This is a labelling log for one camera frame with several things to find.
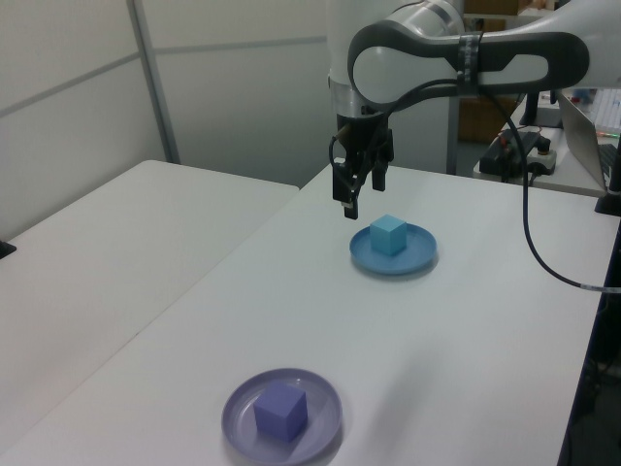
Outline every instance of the desk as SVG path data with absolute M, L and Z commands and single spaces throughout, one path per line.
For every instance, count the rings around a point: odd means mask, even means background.
M 556 465 L 599 294 L 530 255 L 519 186 L 391 167 L 360 220 L 310 184 L 0 457 L 0 465 L 247 465 L 220 431 L 244 380 L 300 367 L 343 401 L 343 442 L 316 465 Z M 559 272 L 602 283 L 618 218 L 532 193 Z M 348 243 L 390 213 L 431 231 L 435 268 L 383 279 Z
M 0 261 L 0 453 L 297 192 L 144 162 Z
M 549 101 L 539 98 L 539 106 L 541 108 L 556 108 L 558 104 L 551 105 Z M 519 120 L 524 115 L 526 108 L 526 99 L 515 109 L 511 119 L 516 126 L 519 127 Z M 520 131 L 539 131 L 538 127 L 527 127 Z M 573 156 L 567 147 L 565 132 L 558 128 L 542 128 L 541 136 L 550 140 L 550 147 L 557 151 L 556 170 L 551 176 L 542 175 L 535 178 L 534 187 L 543 189 L 553 189 L 555 191 L 571 192 L 574 194 L 582 194 L 585 196 L 600 197 L 605 194 L 600 185 L 586 171 L 582 164 Z M 612 138 L 599 138 L 600 144 L 618 144 L 618 140 Z M 499 181 L 500 177 L 481 173 L 478 163 L 473 168 L 473 178 L 479 180 Z M 514 178 L 511 183 L 521 184 L 522 178 Z

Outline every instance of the white wall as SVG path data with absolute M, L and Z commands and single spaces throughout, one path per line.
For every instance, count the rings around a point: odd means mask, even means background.
M 0 238 L 164 158 L 124 0 L 4 0 L 0 38 Z
M 325 0 L 139 3 L 181 163 L 298 186 L 326 166 Z M 445 172 L 448 116 L 446 99 L 393 116 L 395 164 Z

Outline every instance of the purple plate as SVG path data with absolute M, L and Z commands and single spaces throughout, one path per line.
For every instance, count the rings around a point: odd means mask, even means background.
M 252 404 L 274 381 L 297 386 L 307 393 L 309 421 L 290 443 L 256 428 Z M 276 369 L 254 376 L 233 392 L 222 411 L 222 431 L 231 446 L 252 461 L 292 466 L 320 454 L 339 433 L 342 416 L 341 399 L 325 379 L 302 369 Z

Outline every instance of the laptop screen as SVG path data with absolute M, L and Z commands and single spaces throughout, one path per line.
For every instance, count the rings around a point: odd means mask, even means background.
M 605 179 L 600 162 L 600 146 L 595 125 L 562 92 L 557 95 L 568 148 L 600 187 L 605 190 Z

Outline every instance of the plate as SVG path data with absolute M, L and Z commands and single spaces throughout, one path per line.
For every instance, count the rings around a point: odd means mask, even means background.
M 438 244 L 429 231 L 408 223 L 406 248 L 387 255 L 371 247 L 370 227 L 356 233 L 349 243 L 354 261 L 361 267 L 382 275 L 403 275 L 429 267 L 436 257 Z
M 256 428 L 252 404 L 275 381 L 307 393 L 307 426 L 290 443 Z M 320 454 L 339 433 L 342 417 L 339 394 L 325 379 L 302 369 L 276 369 L 253 377 L 233 392 L 222 411 L 222 431 L 231 446 L 252 461 L 292 466 Z

